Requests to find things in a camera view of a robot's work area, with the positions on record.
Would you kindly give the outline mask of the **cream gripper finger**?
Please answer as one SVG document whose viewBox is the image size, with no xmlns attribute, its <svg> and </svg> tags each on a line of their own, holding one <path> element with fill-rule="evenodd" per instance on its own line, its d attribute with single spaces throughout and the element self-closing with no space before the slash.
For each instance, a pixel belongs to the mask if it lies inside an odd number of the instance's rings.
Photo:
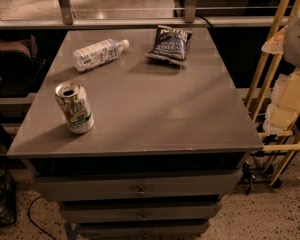
<svg viewBox="0 0 300 240">
<path fill-rule="evenodd" d="M 268 105 L 263 130 L 278 134 L 288 127 L 300 115 L 300 68 L 291 74 L 280 74 L 275 81 L 271 103 Z"/>
<path fill-rule="evenodd" d="M 268 54 L 282 54 L 287 27 L 280 29 L 273 37 L 266 41 L 261 51 Z"/>
</svg>

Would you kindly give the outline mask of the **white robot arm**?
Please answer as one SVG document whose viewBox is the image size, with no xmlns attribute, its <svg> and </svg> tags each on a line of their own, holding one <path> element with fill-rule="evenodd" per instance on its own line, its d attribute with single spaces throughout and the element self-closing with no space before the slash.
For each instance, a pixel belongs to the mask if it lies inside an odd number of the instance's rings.
<svg viewBox="0 0 300 240">
<path fill-rule="evenodd" d="M 295 69 L 275 81 L 263 130 L 270 134 L 285 131 L 300 115 L 300 10 L 277 34 L 264 43 L 263 52 L 282 55 Z"/>
</svg>

